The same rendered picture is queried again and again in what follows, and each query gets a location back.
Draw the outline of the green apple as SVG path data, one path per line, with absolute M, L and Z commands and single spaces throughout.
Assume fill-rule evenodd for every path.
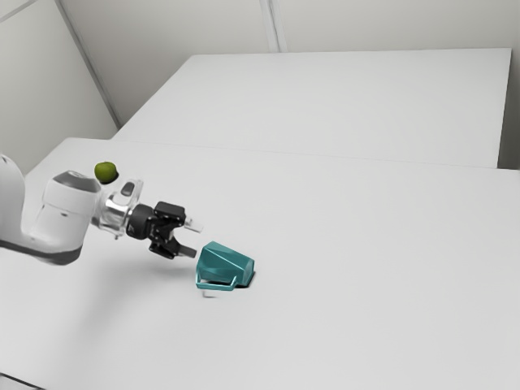
M 101 184 L 110 184 L 119 177 L 117 167 L 112 162 L 98 162 L 94 167 L 94 175 Z

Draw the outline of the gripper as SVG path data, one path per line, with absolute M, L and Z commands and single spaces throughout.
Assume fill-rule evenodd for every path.
M 192 217 L 187 217 L 182 206 L 160 201 L 153 208 L 137 204 L 128 218 L 126 234 L 143 241 L 149 239 L 149 251 L 165 258 L 176 256 L 195 258 L 197 251 L 181 245 L 174 237 L 174 229 L 183 227 L 201 233 L 203 225 Z

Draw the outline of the teal faceted mug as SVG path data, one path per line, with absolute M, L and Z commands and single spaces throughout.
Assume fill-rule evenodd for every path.
M 254 260 L 215 241 L 206 244 L 196 267 L 199 289 L 233 291 L 247 288 L 254 277 Z

